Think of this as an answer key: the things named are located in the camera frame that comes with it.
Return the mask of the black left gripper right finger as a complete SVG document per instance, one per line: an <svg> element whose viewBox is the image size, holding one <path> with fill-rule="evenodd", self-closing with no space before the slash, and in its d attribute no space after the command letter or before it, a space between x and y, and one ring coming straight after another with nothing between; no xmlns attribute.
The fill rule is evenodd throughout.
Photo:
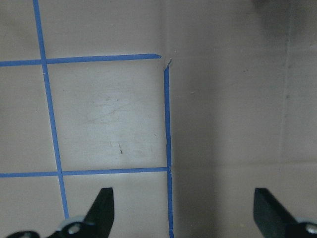
<svg viewBox="0 0 317 238"><path fill-rule="evenodd" d="M315 238L317 224L297 221L267 188L255 188L253 218L264 238Z"/></svg>

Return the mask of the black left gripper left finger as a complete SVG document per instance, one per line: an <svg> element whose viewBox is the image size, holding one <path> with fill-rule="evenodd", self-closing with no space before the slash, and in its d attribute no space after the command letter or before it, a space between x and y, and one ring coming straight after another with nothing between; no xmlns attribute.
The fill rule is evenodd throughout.
<svg viewBox="0 0 317 238"><path fill-rule="evenodd" d="M69 219L51 238L107 238L114 222L113 188L102 188L81 220Z"/></svg>

